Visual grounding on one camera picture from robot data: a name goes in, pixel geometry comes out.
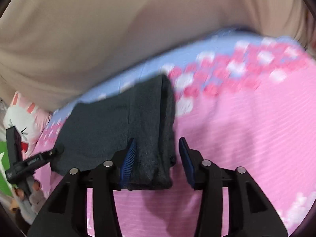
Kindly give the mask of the left hand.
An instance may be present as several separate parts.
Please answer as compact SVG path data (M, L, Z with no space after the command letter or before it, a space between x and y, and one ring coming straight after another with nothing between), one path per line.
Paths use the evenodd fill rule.
M17 187L14 188L14 193L20 200L24 200L28 195L31 195L32 191L36 192L41 189L41 183L34 180L32 186L30 187L28 183L19 183Z

